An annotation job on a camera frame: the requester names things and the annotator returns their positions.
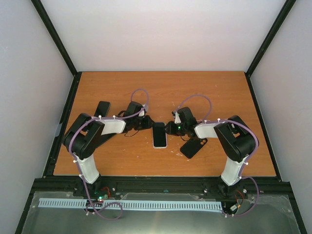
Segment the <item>black phone case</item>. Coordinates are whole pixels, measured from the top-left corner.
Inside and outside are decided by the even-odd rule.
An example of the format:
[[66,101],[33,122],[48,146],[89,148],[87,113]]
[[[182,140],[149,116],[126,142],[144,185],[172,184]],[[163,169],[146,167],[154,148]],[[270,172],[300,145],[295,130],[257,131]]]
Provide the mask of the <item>black phone case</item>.
[[181,148],[180,152],[187,157],[187,159],[193,158],[208,142],[206,138],[191,138]]

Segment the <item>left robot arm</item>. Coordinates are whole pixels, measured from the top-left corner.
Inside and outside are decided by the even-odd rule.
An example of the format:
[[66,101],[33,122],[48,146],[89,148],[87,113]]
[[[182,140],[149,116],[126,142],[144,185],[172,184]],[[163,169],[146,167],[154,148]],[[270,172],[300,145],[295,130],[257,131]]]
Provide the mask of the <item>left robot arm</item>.
[[101,192],[100,174],[94,161],[94,151],[116,134],[125,134],[131,130],[150,129],[153,121],[147,115],[148,104],[131,101],[125,111],[107,117],[110,103],[100,101],[94,116],[80,114],[63,138],[63,145],[72,154],[78,165],[79,176],[85,180],[84,190],[90,196]]

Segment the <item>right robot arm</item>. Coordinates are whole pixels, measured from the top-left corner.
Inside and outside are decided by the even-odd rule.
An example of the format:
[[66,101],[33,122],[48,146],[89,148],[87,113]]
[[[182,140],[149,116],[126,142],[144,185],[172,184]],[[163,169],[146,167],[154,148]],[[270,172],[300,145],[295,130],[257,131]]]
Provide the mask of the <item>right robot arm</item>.
[[217,138],[227,156],[221,179],[226,186],[233,186],[242,179],[242,171],[249,158],[257,151],[259,141],[256,135],[237,115],[224,120],[196,120],[190,108],[173,112],[173,121],[164,130],[167,134],[189,140],[180,148],[188,159],[194,157],[210,138]]

